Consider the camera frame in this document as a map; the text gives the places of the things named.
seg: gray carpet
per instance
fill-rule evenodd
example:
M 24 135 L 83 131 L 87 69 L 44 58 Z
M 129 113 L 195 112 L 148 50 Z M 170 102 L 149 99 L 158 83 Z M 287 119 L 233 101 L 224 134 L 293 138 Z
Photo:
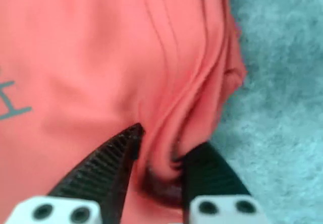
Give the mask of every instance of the gray carpet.
M 212 142 L 274 224 L 323 223 L 323 0 L 232 0 L 248 77 Z

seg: bolt hole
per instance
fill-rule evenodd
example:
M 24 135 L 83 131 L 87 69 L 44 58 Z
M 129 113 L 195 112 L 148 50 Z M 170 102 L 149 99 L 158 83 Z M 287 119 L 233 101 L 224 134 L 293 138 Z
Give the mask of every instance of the bolt hole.
M 49 217 L 51 212 L 52 212 L 52 205 L 44 204 L 44 205 L 41 205 L 35 209 L 35 211 L 33 213 L 33 217 L 36 220 L 43 220 L 43 219 Z
M 198 207 L 199 211 L 204 213 L 204 214 L 216 214 L 218 213 L 218 208 L 216 207 L 216 205 L 214 205 L 213 203 L 209 202 L 209 201 L 203 201 L 202 203 L 200 203 L 199 207 Z
M 75 209 L 71 215 L 72 223 L 85 223 L 90 217 L 90 210 L 87 207 L 79 207 Z
M 251 204 L 249 201 L 241 200 L 236 204 L 237 210 L 242 213 L 255 213 L 256 207 Z

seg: orange fabric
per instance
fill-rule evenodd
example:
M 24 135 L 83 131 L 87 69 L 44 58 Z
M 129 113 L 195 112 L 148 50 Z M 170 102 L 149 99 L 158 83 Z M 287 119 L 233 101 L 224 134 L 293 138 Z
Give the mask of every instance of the orange fabric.
M 136 122 L 173 179 L 246 74 L 228 0 L 0 0 L 0 67 L 0 222 Z

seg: teal carpet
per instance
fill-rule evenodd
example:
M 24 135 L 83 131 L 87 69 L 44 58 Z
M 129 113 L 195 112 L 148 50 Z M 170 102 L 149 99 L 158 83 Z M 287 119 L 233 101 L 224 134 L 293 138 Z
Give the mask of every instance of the teal carpet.
M 212 137 L 274 224 L 323 223 L 323 0 L 232 0 L 248 77 Z

